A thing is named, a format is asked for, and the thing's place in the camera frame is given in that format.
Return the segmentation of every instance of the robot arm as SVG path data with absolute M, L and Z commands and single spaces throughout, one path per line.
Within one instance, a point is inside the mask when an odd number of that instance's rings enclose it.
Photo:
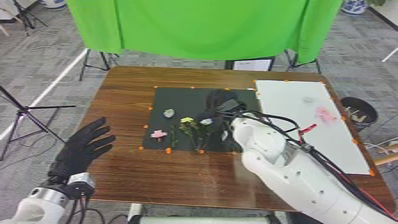
M 110 131 L 105 118 L 98 119 L 71 136 L 55 158 L 48 180 L 21 200 L 14 217 L 0 224 L 57 224 L 69 200 L 94 194 L 94 181 L 85 172 L 94 159 L 112 149 L 114 136 L 94 141 Z
M 236 118 L 231 125 L 245 168 L 297 211 L 325 224 L 396 223 L 352 195 L 321 164 L 286 143 L 273 128 L 249 118 Z

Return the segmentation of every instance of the white sheet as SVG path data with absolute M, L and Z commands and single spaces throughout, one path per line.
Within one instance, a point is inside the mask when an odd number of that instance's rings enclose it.
M 234 61 L 233 70 L 270 71 L 270 59 Z
M 325 85 L 320 82 L 268 81 L 257 80 L 257 98 L 263 113 L 293 119 L 300 128 L 316 124 L 316 128 L 304 135 L 307 143 L 325 154 L 346 173 L 369 174 L 369 166 L 357 145 L 346 124 L 341 120 L 339 111 L 330 99 Z M 321 120 L 325 116 L 316 111 L 330 114 L 330 121 Z M 279 127 L 288 129 L 291 125 L 275 120 Z

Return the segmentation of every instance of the metal stand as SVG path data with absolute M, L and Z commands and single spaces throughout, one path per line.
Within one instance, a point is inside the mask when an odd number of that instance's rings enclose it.
M 318 70 L 318 74 L 321 74 L 321 69 L 320 69 L 320 62 L 318 62 L 318 59 L 314 59 L 309 63 L 297 65 L 297 54 L 295 54 L 295 58 L 293 58 L 293 60 L 291 60 L 291 58 L 289 58 L 289 52 L 288 52 L 288 51 L 284 51 L 284 54 L 286 54 L 288 61 L 289 61 L 289 67 L 288 67 L 286 72 L 289 71 L 291 68 L 298 68 L 302 65 L 307 65 L 307 64 L 314 63 L 314 65 L 316 65 L 316 70 Z
M 3 94 L 3 98 L 5 100 L 10 102 L 10 104 L 14 105 L 14 107 L 18 108 L 18 112 L 16 112 L 16 120 L 14 120 L 14 124 L 12 124 L 12 129 L 10 129 L 10 134 L 9 134 L 9 138 L 7 138 L 7 143 L 5 143 L 5 148 L 3 148 L 3 152 L 2 152 L 2 156 L 0 156 L 0 161 L 3 161 L 3 156 L 7 153 L 7 149 L 9 149 L 9 145 L 16 140 L 21 140 L 23 138 L 30 137 L 32 135 L 46 132 L 51 134 L 51 136 L 60 140 L 60 142 L 66 142 L 62 140 L 62 138 L 58 137 L 58 135 L 55 134 L 55 132 L 50 130 L 48 126 L 51 124 L 55 115 L 58 113 L 60 108 L 71 108 L 76 106 L 50 106 L 50 107 L 28 107 L 23 106 L 16 100 L 16 98 L 12 97 L 10 93 L 7 92 L 7 90 L 3 89 L 3 87 L 0 86 L 0 93 Z M 32 115 L 30 111 L 32 110 L 44 110 L 44 109 L 55 109 L 53 115 L 50 117 L 50 120 L 46 122 L 46 124 L 42 124 L 42 122 L 39 121 L 39 119 L 35 118 L 35 116 Z M 18 138 L 14 137 L 14 133 L 16 133 L 16 127 L 18 127 L 18 123 L 21 121 L 21 117 L 26 117 L 30 119 L 30 121 L 34 122 L 35 126 L 39 127 L 39 131 L 32 132 L 30 134 L 19 136 Z
M 18 13 L 19 13 L 23 28 L 25 28 L 25 32 L 26 32 L 26 36 L 28 36 L 28 29 L 35 29 L 35 21 L 42 24 L 42 26 L 48 27 L 48 25 L 41 21 L 41 19 L 34 16 L 34 14 L 26 11 L 19 2 L 16 0 L 12 0 L 12 2 L 14 2 L 16 10 L 18 10 Z
M 80 72 L 80 78 L 78 78 L 78 81 L 83 80 L 83 72 L 85 72 L 85 68 L 96 68 L 96 69 L 99 69 L 99 70 L 103 70 L 103 71 L 108 71 L 108 70 L 110 70 L 110 65 L 108 65 L 108 61 L 106 61 L 106 58 L 105 58 L 105 53 L 99 52 L 99 55 L 101 55 L 101 59 L 103 59 L 105 68 L 96 67 L 94 65 L 89 65 L 89 64 L 87 64 L 89 56 L 90 56 L 90 49 L 87 50 L 85 58 L 83 58 L 83 67 L 82 67 L 82 72 Z

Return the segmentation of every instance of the cable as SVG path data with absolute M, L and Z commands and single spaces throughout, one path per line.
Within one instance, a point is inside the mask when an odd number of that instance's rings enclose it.
M 18 163 L 21 163 L 25 160 L 28 160 L 28 159 L 32 159 L 32 158 L 35 158 L 35 157 L 39 157 L 50 150 L 51 150 L 51 148 L 55 147 L 55 145 L 57 145 L 57 142 L 58 142 L 58 140 L 57 139 L 53 139 L 55 141 L 53 141 L 53 144 L 51 144 L 51 146 L 48 147 L 48 149 L 46 150 L 42 150 L 42 152 L 41 153 L 37 153 L 35 155 L 32 155 L 32 156 L 28 156 L 28 157 L 25 157 L 23 159 L 19 159 L 16 162 L 12 162 L 9 165 L 5 165 L 2 168 L 0 168 L 0 171 L 5 169 L 5 168 L 9 168 L 10 166 L 14 166 Z
M 389 210 L 384 208 L 382 204 L 378 203 L 375 198 L 369 196 L 368 192 L 357 187 L 355 183 L 352 182 L 352 180 L 348 178 L 348 175 L 346 175 L 345 171 L 339 169 L 337 165 L 334 164 L 334 162 L 330 161 L 327 156 L 320 153 L 320 151 L 314 149 L 314 147 L 311 146 L 311 149 L 307 149 L 304 147 L 305 146 L 304 145 L 304 140 L 297 141 L 289 137 L 286 131 L 270 122 L 266 122 L 265 120 L 243 115 L 243 113 L 252 113 L 254 115 L 257 115 L 261 117 L 268 116 L 268 117 L 273 117 L 273 118 L 288 121 L 295 125 L 295 129 L 300 131 L 295 121 L 288 118 L 279 117 L 279 116 L 266 115 L 266 114 L 259 113 L 257 111 L 241 111 L 234 116 L 231 116 L 229 114 L 225 115 L 229 118 L 231 117 L 241 117 L 241 118 L 256 120 L 259 123 L 263 123 L 281 133 L 281 135 L 286 137 L 286 141 L 291 141 L 302 147 L 304 151 L 309 152 L 309 155 L 313 156 L 314 160 L 318 161 L 318 163 L 323 166 L 329 173 L 334 175 L 334 177 L 336 177 L 339 183 L 343 184 L 343 186 L 345 186 L 348 192 L 352 193 L 352 195 L 357 197 L 357 199 L 362 201 L 362 203 L 373 208 L 373 210 L 378 211 L 378 213 L 382 213 L 396 221 Z
M 110 219 L 108 224 L 112 224 L 114 221 L 117 220 L 117 218 L 121 218 L 121 217 L 128 218 L 128 216 L 126 216 L 124 214 L 117 215 L 117 216 Z
M 105 216 L 103 216 L 101 211 L 99 211 L 98 209 L 94 209 L 94 208 L 85 208 L 83 210 L 85 210 L 85 212 L 87 212 L 87 211 L 96 212 L 96 214 L 98 214 L 98 216 L 99 216 L 99 219 L 101 219 L 101 224 L 106 224 L 106 222 L 105 222 Z M 73 217 L 83 210 L 78 210 L 76 212 L 73 212 L 71 217 Z
M 80 199 L 82 217 L 80 217 L 78 224 L 83 223 L 85 211 L 87 211 L 87 208 L 89 208 L 89 200 L 90 200 L 90 197 L 89 196 L 85 196 L 85 202 L 83 202 L 83 198 Z
M 78 200 L 74 200 L 73 202 L 73 207 L 71 207 L 71 212 L 69 212 L 69 217 L 67 217 L 67 220 L 66 220 L 66 224 L 71 223 L 71 219 L 73 219 L 73 216 L 74 216 L 74 211 L 76 211 L 76 207 L 78 207 Z

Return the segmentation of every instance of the gray carpet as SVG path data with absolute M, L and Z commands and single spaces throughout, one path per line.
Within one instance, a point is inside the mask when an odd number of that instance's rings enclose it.
M 0 33 L 0 83 L 23 104 L 32 103 L 83 49 L 67 9 L 50 11 L 37 6 L 34 8 L 34 14 L 48 23 L 50 27 L 37 25 L 37 29 L 26 37 L 21 25 L 5 24 L 3 26 L 9 30 L 10 37 L 5 37 Z M 398 118 L 378 129 L 380 124 L 398 114 L 398 55 L 387 63 L 380 62 L 396 46 L 398 33 L 375 15 L 366 13 L 362 16 L 352 17 L 339 14 L 318 59 L 321 71 L 332 82 L 339 97 L 353 96 L 362 98 L 378 110 L 378 121 L 371 128 L 361 132 L 366 142 L 373 143 L 398 136 Z M 90 63 L 101 65 L 96 53 L 90 55 Z M 176 59 L 131 51 L 121 55 L 117 64 L 130 66 L 224 68 L 224 61 Z M 105 78 L 105 72 L 96 69 L 87 69 L 83 82 L 78 82 L 80 65 L 82 63 L 73 68 L 60 84 L 41 101 L 41 105 L 78 105 L 74 109 L 64 109 L 60 111 L 51 124 L 53 131 L 60 133 L 62 138 L 67 138 L 76 130 Z M 286 57 L 281 55 L 273 71 L 284 71 L 286 67 Z M 314 65 L 307 65 L 291 71 L 316 72 Z M 2 99 L 0 113 L 2 131 L 14 119 L 14 108 Z M 46 111 L 35 114 L 44 120 L 50 117 L 50 113 Z M 30 122 L 25 122 L 18 133 L 23 134 L 30 130 L 34 130 L 34 126 Z M 18 201 L 23 199 L 32 187 L 44 180 L 48 165 L 60 150 L 60 144 L 51 147 L 53 138 L 50 136 L 35 143 L 41 136 L 12 144 L 7 160 L 0 163 L 0 220 L 12 216 Z M 23 158 L 37 154 L 41 154 L 37 157 L 5 167 Z M 394 165 L 384 165 L 380 170 L 385 171 Z M 396 195 L 394 197 L 398 197 L 396 180 L 398 171 L 385 174 L 385 181 Z M 92 202 L 92 207 L 101 209 L 106 219 L 128 211 L 128 204 L 122 203 Z M 266 211 L 217 210 L 153 205 L 146 207 L 146 214 L 256 216 L 266 214 Z M 98 223 L 94 215 L 89 215 L 87 223 Z

